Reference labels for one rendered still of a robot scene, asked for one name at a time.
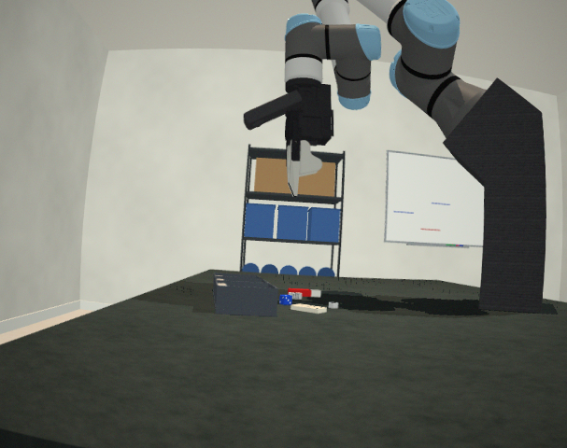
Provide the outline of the red and white eraser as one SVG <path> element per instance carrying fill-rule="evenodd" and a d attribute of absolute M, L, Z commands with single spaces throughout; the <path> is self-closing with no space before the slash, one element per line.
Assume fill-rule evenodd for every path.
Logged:
<path fill-rule="evenodd" d="M 319 289 L 300 289 L 300 288 L 288 288 L 289 292 L 299 292 L 303 293 L 302 297 L 320 297 L 321 290 Z"/>

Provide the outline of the grey rack of labelled bins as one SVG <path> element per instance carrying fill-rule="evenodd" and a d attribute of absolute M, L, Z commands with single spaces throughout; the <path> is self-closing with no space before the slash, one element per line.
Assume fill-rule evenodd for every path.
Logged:
<path fill-rule="evenodd" d="M 278 288 L 258 275 L 214 273 L 216 314 L 276 316 L 277 295 Z"/>

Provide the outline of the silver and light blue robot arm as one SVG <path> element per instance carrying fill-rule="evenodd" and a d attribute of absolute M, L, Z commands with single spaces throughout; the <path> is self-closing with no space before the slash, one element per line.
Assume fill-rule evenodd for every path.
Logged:
<path fill-rule="evenodd" d="M 287 21 L 284 81 L 310 77 L 322 83 L 322 59 L 331 60 L 339 103 L 363 109 L 370 102 L 371 61 L 381 57 L 379 28 L 351 24 L 348 0 L 311 1 L 317 16 L 302 13 Z M 402 45 L 390 64 L 392 86 L 447 138 L 486 91 L 451 72 L 460 36 L 456 8 L 447 0 L 357 1 Z M 245 112 L 244 123 L 248 130 L 260 127 L 302 100 L 297 90 L 289 92 Z"/>

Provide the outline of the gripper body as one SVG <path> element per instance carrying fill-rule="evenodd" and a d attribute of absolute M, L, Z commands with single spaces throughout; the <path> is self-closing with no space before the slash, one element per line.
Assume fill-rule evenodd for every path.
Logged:
<path fill-rule="evenodd" d="M 285 83 L 287 93 L 294 90 L 300 93 L 303 100 L 289 106 L 285 113 L 285 140 L 288 144 L 291 143 L 291 125 L 292 119 L 295 118 L 298 120 L 298 127 L 302 129 L 301 140 L 307 141 L 310 146 L 325 146 L 333 136 L 331 85 L 321 84 L 310 77 L 297 77 Z"/>

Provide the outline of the blue die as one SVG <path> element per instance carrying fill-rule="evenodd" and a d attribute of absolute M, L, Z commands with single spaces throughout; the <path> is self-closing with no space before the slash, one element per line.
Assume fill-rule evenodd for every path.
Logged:
<path fill-rule="evenodd" d="M 291 305 L 292 295 L 280 295 L 279 303 L 283 305 Z"/>

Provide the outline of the white domino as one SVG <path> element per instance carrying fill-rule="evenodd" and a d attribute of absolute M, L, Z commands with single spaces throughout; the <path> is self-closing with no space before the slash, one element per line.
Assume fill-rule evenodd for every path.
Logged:
<path fill-rule="evenodd" d="M 305 304 L 294 304 L 294 305 L 291 305 L 291 310 L 320 314 L 320 313 L 325 313 L 327 311 L 327 308 L 326 307 L 312 306 L 312 305 L 305 305 Z"/>

